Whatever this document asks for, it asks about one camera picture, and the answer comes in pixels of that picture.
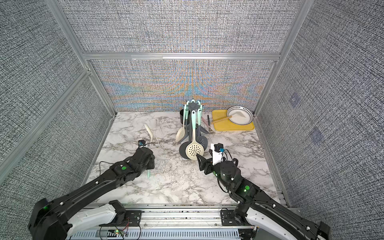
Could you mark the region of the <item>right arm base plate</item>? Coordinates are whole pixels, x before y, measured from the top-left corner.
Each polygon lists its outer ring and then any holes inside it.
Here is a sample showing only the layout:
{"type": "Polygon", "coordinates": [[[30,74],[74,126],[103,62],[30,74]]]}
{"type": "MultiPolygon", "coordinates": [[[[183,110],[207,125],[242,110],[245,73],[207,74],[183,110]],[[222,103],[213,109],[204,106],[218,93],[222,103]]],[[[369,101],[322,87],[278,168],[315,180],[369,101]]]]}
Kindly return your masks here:
{"type": "Polygon", "coordinates": [[[240,226],[235,218],[234,210],[228,210],[227,208],[221,209],[220,211],[222,226],[240,226]]]}

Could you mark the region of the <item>dark grey utensil rack stand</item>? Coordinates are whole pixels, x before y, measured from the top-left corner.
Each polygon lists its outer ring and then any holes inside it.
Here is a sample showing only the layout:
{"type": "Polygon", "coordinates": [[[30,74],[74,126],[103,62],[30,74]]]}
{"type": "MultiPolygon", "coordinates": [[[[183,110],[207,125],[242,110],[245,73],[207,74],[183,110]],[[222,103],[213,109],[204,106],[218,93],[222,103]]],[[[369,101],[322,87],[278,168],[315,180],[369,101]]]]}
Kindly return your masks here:
{"type": "Polygon", "coordinates": [[[196,160],[196,152],[192,152],[193,156],[189,158],[188,148],[192,142],[199,145],[201,148],[201,155],[208,147],[208,139],[203,134],[209,134],[204,127],[202,127],[202,113],[203,105],[200,101],[187,101],[184,109],[180,111],[181,123],[183,126],[178,130],[176,136],[176,143],[182,144],[179,148],[179,153],[182,158],[187,160],[196,160]]]}

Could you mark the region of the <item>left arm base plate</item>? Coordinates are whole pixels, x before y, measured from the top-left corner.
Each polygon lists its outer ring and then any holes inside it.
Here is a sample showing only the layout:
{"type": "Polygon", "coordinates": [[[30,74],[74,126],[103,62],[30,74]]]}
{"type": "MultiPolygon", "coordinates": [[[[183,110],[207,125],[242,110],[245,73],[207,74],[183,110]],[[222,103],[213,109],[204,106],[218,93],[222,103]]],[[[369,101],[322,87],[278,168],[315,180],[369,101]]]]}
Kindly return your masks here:
{"type": "Polygon", "coordinates": [[[111,223],[101,224],[100,227],[138,227],[142,218],[142,211],[128,210],[124,214],[117,214],[111,223]]]}

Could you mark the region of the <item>cream slotted spoon small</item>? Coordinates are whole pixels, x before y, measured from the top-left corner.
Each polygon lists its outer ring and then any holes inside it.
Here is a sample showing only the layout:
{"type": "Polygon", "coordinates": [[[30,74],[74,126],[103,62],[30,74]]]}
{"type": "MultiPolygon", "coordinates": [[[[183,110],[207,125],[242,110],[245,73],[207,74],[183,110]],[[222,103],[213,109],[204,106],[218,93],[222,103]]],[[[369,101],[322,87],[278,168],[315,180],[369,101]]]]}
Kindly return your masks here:
{"type": "MultiPolygon", "coordinates": [[[[146,147],[147,148],[150,148],[151,144],[153,143],[153,138],[154,138],[154,135],[153,135],[153,132],[152,130],[150,129],[150,127],[147,125],[147,124],[144,124],[149,136],[150,136],[150,141],[146,144],[146,147]]],[[[147,177],[148,179],[151,177],[151,170],[147,170],[147,177]]]]}

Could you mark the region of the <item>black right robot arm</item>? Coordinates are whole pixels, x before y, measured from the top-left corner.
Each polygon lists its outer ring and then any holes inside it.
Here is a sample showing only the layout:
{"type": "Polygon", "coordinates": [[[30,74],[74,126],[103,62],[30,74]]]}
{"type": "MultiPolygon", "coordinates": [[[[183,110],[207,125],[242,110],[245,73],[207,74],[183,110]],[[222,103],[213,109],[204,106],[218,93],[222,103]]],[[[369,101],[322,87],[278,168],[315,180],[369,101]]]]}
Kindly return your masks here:
{"type": "Polygon", "coordinates": [[[200,171],[213,174],[221,190],[237,203],[228,221],[263,229],[281,240],[329,240],[331,228],[299,216],[272,199],[260,187],[242,177],[238,160],[214,164],[197,156],[200,171]]]}

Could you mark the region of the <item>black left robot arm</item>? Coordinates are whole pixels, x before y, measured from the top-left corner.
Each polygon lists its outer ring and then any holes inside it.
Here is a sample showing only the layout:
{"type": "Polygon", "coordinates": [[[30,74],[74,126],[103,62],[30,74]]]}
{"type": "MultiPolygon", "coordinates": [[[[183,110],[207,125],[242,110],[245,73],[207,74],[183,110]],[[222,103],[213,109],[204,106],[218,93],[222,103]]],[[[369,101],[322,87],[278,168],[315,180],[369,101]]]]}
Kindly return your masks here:
{"type": "Polygon", "coordinates": [[[73,226],[70,218],[102,195],[133,181],[145,170],[155,168],[152,150],[141,147],[133,156],[112,164],[93,181],[73,192],[47,201],[35,203],[28,230],[33,240],[64,240],[73,226]]]}

